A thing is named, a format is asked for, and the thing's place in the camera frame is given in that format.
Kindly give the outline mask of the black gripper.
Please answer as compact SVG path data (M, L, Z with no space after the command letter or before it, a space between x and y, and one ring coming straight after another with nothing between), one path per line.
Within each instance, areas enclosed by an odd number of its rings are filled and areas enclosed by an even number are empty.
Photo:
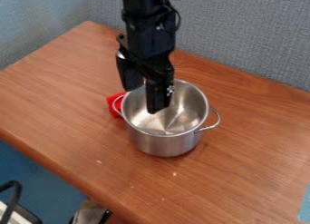
M126 33L117 37L117 66L123 88L130 92L147 79L147 110L155 114L170 106L175 92L170 54L175 50L177 17L126 15L123 20Z

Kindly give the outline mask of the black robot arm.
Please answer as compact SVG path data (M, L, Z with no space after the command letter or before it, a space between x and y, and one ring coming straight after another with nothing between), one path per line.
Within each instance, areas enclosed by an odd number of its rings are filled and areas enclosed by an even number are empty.
M146 86L149 113L170 106L175 69L170 54L181 15L170 0L123 0L126 34L118 35L117 65L127 92Z

